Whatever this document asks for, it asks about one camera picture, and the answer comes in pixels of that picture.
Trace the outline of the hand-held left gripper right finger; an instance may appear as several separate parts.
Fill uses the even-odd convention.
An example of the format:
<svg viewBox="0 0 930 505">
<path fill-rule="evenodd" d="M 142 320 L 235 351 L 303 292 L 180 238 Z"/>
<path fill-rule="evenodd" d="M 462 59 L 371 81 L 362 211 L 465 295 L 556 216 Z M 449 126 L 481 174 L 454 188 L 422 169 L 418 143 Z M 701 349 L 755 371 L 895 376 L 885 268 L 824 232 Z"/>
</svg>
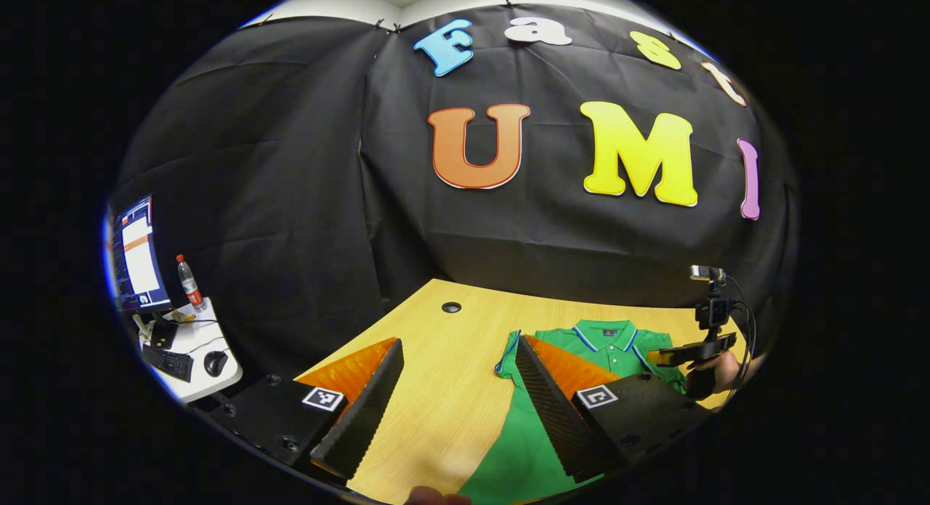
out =
<svg viewBox="0 0 930 505">
<path fill-rule="evenodd" d="M 576 482 L 647 462 L 715 416 L 654 373 L 620 377 L 537 337 L 520 337 L 516 366 Z"/>
</svg>

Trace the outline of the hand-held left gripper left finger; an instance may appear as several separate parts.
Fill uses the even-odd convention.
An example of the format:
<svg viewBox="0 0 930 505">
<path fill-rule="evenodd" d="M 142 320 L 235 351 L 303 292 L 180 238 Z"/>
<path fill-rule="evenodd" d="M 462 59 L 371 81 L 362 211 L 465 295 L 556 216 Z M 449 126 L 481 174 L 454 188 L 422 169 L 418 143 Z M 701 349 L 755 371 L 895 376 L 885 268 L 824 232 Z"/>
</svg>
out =
<svg viewBox="0 0 930 505">
<path fill-rule="evenodd" d="M 296 380 L 268 375 L 207 416 L 259 454 L 328 484 L 355 477 L 404 369 L 389 337 Z"/>
</svg>

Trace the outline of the green T-shirt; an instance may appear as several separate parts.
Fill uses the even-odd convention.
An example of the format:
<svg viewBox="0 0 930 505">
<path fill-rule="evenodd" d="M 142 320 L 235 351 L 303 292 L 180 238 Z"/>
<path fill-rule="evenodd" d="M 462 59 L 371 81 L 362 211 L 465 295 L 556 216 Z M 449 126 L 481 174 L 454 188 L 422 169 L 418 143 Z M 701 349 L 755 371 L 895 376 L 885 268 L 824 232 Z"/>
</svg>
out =
<svg viewBox="0 0 930 505">
<path fill-rule="evenodd" d="M 495 366 L 497 377 L 514 383 L 501 432 L 459 488 L 459 494 L 468 496 L 472 505 L 511 505 L 579 488 L 562 469 L 516 367 L 516 342 L 521 335 L 522 331 L 508 335 Z M 648 372 L 684 392 L 685 377 L 680 369 L 657 367 L 647 360 L 648 352 L 672 347 L 667 333 L 638 327 L 631 320 L 579 320 L 570 328 L 537 331 L 533 336 L 620 377 Z"/>
</svg>

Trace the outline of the white side desk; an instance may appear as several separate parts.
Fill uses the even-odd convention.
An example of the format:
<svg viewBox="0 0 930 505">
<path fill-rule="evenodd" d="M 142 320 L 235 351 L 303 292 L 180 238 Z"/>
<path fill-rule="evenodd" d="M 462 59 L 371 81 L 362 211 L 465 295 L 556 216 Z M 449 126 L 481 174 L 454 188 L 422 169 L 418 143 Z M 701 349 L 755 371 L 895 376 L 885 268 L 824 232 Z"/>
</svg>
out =
<svg viewBox="0 0 930 505">
<path fill-rule="evenodd" d="M 192 357 L 190 381 L 176 379 L 144 363 L 161 388 L 183 405 L 229 388 L 239 382 L 243 375 L 243 367 L 233 355 L 222 324 L 216 316 L 213 300 L 206 297 L 205 303 L 207 308 L 203 312 L 196 312 L 190 304 L 177 310 L 182 314 L 193 314 L 195 319 L 177 326 L 175 339 L 169 349 L 170 352 L 185 353 Z M 210 376 L 205 369 L 206 356 L 212 352 L 222 352 L 227 356 L 218 376 Z"/>
</svg>

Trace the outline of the black keyboard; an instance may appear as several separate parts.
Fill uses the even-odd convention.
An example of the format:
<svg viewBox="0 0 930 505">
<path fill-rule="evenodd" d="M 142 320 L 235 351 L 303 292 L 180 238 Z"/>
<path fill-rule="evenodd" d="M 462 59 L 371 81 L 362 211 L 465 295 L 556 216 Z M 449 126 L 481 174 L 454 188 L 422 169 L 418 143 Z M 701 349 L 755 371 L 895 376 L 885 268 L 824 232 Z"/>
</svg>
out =
<svg viewBox="0 0 930 505">
<path fill-rule="evenodd" d="M 190 354 L 169 352 L 162 347 L 144 344 L 142 345 L 142 359 L 147 365 L 173 379 L 179 379 L 185 383 L 190 383 L 192 379 L 195 359 Z"/>
</svg>

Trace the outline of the clear bottle with red label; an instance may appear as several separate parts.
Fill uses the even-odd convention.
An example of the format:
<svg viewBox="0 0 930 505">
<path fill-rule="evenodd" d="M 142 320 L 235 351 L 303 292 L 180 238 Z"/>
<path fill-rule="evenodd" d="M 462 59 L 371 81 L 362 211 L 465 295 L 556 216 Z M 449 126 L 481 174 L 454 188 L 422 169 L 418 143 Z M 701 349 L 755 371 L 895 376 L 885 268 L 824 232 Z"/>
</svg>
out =
<svg viewBox="0 0 930 505">
<path fill-rule="evenodd" d="M 196 313 L 205 312 L 207 309 L 207 302 L 201 294 L 201 290 L 198 286 L 198 283 L 195 279 L 195 274 L 188 264 L 183 254 L 176 255 L 177 261 L 177 274 L 179 274 L 180 282 L 182 282 L 182 287 L 184 293 L 186 294 L 187 299 L 189 300 L 190 305 Z"/>
</svg>

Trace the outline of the computer monitor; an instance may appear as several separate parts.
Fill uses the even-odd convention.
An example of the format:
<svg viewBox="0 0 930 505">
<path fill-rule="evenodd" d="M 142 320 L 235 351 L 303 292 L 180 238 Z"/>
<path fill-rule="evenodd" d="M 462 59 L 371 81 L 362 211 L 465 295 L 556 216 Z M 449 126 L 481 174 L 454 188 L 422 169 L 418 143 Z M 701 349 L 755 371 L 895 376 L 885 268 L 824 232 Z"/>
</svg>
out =
<svg viewBox="0 0 930 505">
<path fill-rule="evenodd" d="M 152 314 L 171 309 L 154 248 L 153 197 L 143 196 L 110 216 L 107 229 L 117 310 Z"/>
</svg>

